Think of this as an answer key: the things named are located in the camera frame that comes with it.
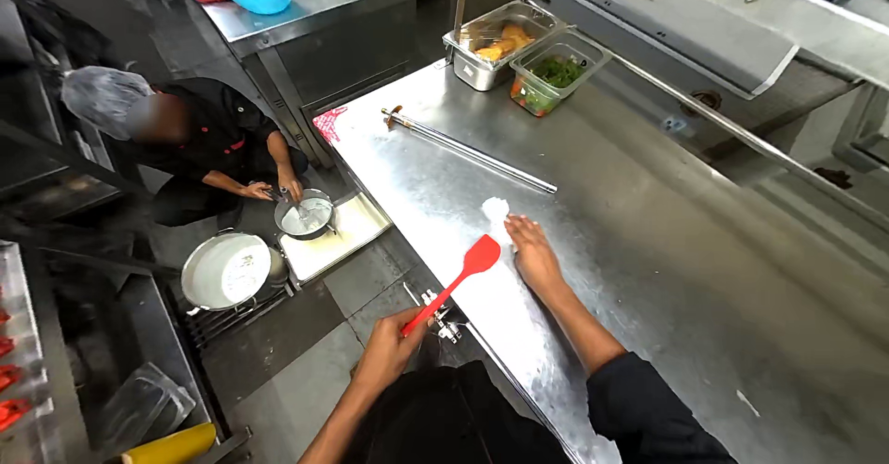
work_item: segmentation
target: black sleeve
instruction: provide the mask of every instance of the black sleeve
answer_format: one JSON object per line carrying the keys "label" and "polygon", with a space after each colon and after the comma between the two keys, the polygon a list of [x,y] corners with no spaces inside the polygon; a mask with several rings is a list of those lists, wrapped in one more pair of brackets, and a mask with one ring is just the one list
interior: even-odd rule
{"label": "black sleeve", "polygon": [[262,143],[265,143],[266,139],[269,139],[269,134],[277,130],[275,121],[267,117],[247,96],[223,82],[219,84],[222,105],[238,127],[254,133]]}
{"label": "black sleeve", "polygon": [[619,356],[587,380],[589,421],[624,462],[735,462],[651,364]]}

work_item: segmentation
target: black chef jacket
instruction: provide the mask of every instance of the black chef jacket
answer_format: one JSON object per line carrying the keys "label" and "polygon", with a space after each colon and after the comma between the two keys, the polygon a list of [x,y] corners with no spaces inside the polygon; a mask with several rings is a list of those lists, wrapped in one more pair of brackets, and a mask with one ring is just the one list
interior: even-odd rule
{"label": "black chef jacket", "polygon": [[[649,362],[614,358],[587,381],[589,422],[624,464],[736,464]],[[374,402],[343,463],[568,464],[558,439],[521,417],[481,362],[403,375]]]}
{"label": "black chef jacket", "polygon": [[182,98],[188,106],[188,141],[178,144],[141,144],[123,141],[125,152],[137,163],[201,181],[211,170],[244,178],[247,157],[266,147],[277,130],[250,99],[223,82],[195,77],[158,84],[161,92]]}

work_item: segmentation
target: aluminum pot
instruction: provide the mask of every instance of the aluminum pot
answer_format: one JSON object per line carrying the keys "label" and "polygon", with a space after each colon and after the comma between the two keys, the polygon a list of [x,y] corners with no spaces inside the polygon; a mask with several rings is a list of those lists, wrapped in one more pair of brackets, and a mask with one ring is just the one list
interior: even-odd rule
{"label": "aluminum pot", "polygon": [[287,280],[279,251],[227,228],[201,243],[182,267],[182,292],[197,309],[219,311],[268,297]]}
{"label": "aluminum pot", "polygon": [[303,190],[302,191],[302,199],[305,201],[310,198],[320,198],[322,200],[327,201],[331,205],[331,215],[327,218],[326,223],[324,223],[322,226],[320,226],[319,228],[317,228],[316,230],[314,230],[312,232],[294,232],[293,230],[288,230],[288,229],[284,228],[283,219],[284,219],[284,216],[287,215],[287,212],[289,212],[290,209],[294,208],[295,206],[292,203],[278,203],[277,206],[275,206],[275,224],[277,225],[278,229],[293,236],[297,240],[315,240],[316,238],[325,234],[328,231],[331,231],[331,232],[333,232],[333,234],[336,234],[336,228],[335,228],[336,210],[334,208],[332,208],[333,201],[331,201],[331,197],[327,196],[327,194],[322,192],[321,190],[316,190],[316,189],[312,189],[312,188],[307,188],[307,189]]}

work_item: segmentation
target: spatula handle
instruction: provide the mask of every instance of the spatula handle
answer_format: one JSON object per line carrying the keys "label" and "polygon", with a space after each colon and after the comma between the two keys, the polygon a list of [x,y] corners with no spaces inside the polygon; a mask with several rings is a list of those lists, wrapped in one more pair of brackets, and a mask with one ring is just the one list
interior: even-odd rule
{"label": "spatula handle", "polygon": [[442,293],[439,294],[435,300],[430,302],[413,320],[408,322],[401,330],[402,337],[407,337],[417,325],[428,320],[429,316],[432,316],[432,314],[444,304],[444,301],[450,297],[451,292],[457,288],[457,285],[460,285],[460,282],[462,282],[464,278],[466,278],[466,275],[460,274],[460,276],[457,277],[457,280],[454,280],[453,283],[442,290]]}

